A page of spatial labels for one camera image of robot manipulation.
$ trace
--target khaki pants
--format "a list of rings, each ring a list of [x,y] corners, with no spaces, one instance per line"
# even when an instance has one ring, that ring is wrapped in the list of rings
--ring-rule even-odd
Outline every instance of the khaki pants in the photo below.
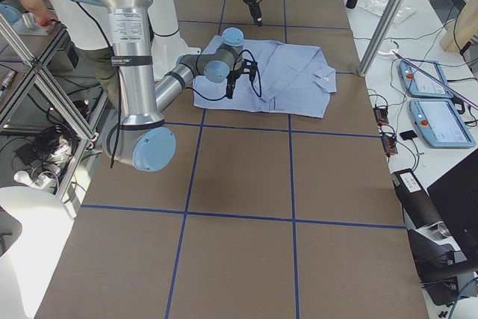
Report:
[[[99,84],[108,95],[111,104],[118,109],[118,104],[120,101],[118,70],[116,67],[111,66],[113,50],[110,48],[97,50],[77,50],[81,58],[93,71],[95,78],[98,80]]]

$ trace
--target blue cloth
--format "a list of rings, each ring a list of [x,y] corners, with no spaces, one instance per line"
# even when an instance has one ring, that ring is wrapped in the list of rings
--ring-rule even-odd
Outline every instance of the blue cloth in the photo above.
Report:
[[[214,37],[204,54],[215,53],[220,44],[221,37]],[[262,97],[257,97],[252,90],[249,76],[242,75],[236,81],[232,99],[208,101],[195,93],[195,106],[323,117],[330,93],[336,92],[337,88],[335,70],[327,65],[319,47],[284,44],[274,40],[244,40],[244,49],[251,51],[258,62]],[[250,59],[247,53],[243,56]],[[226,81],[215,84],[204,76],[195,78],[193,87],[209,99],[219,99],[226,93]],[[254,88],[259,92],[257,76]]]

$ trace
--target brown table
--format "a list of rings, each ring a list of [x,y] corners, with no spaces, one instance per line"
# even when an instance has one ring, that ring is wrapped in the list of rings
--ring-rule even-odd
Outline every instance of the brown table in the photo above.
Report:
[[[104,157],[37,319],[427,318],[342,0],[175,0],[204,48],[320,46],[338,72],[323,120],[165,111],[178,148],[158,173]]]

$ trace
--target warning label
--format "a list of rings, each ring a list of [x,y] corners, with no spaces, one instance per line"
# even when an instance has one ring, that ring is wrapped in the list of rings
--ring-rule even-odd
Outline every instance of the warning label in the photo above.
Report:
[[[109,14],[114,43],[143,43],[143,16],[138,13]]]

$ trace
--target person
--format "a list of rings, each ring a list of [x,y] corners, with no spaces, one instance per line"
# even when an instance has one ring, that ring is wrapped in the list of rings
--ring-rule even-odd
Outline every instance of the person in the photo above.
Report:
[[[80,56],[108,95],[115,108],[119,104],[117,69],[111,66],[111,36],[106,8],[89,4],[76,4],[70,0],[49,0],[54,12],[43,0],[21,0],[25,9],[35,15],[42,28],[53,26],[60,20],[68,31]]]

